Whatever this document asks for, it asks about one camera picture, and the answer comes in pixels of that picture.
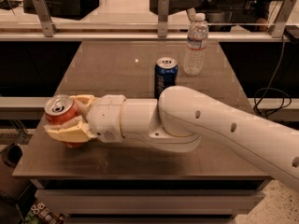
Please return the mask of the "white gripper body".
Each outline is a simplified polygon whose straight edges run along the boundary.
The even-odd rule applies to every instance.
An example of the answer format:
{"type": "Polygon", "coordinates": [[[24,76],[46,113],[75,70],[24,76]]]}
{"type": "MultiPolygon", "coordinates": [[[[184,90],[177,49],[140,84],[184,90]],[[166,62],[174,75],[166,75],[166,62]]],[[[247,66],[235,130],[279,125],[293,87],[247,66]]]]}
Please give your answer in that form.
{"type": "Polygon", "coordinates": [[[97,98],[89,109],[87,121],[97,138],[103,143],[123,141],[121,134],[121,108],[123,95],[105,95],[97,98]]]}

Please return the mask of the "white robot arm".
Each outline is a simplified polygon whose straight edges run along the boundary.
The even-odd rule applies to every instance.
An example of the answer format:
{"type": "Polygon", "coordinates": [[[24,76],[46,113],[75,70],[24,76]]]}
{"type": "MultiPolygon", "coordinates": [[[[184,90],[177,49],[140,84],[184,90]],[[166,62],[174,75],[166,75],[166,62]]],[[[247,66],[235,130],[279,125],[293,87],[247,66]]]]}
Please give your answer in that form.
{"type": "Polygon", "coordinates": [[[44,110],[45,132],[63,143],[143,141],[164,151],[189,152],[206,136],[299,190],[298,131],[190,88],[172,86],[157,99],[57,95],[44,110]]]}

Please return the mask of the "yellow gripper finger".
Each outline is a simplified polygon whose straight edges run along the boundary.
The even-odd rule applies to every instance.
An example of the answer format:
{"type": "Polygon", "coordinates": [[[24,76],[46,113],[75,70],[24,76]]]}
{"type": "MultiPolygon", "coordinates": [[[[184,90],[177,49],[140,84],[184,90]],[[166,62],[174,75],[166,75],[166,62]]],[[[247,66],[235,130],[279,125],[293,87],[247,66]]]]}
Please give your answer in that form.
{"type": "Polygon", "coordinates": [[[96,137],[82,116],[77,116],[63,124],[47,124],[44,129],[52,139],[62,142],[86,143],[96,137]]]}
{"type": "Polygon", "coordinates": [[[79,112],[85,118],[97,97],[91,94],[71,95],[70,98],[78,105],[79,112]]]}

